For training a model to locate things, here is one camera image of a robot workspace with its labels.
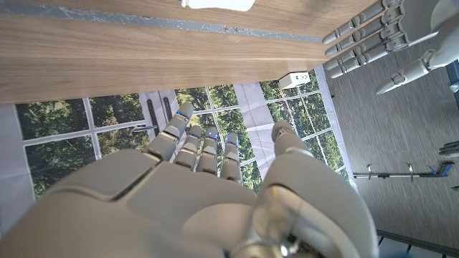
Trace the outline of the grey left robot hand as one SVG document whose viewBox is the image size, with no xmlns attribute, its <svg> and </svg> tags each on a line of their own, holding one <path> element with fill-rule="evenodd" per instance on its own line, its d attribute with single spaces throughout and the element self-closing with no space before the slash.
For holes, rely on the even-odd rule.
<svg viewBox="0 0 459 258">
<path fill-rule="evenodd" d="M 388 54 L 431 40 L 418 59 L 379 84 L 381 95 L 458 60 L 458 2 L 378 0 L 323 37 L 335 44 L 324 54 L 330 77 L 337 78 Z"/>
</svg>

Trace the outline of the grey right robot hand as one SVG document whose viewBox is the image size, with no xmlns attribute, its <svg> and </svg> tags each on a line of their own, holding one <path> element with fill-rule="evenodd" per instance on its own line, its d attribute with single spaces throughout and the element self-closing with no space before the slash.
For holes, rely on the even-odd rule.
<svg viewBox="0 0 459 258">
<path fill-rule="evenodd" d="M 1 239 L 1 255 L 379 256 L 362 197 L 289 123 L 274 124 L 275 160 L 254 192 L 242 184 L 237 136 L 218 162 L 217 134 L 189 126 L 193 111 L 183 104 L 143 150 L 59 180 Z"/>
</svg>

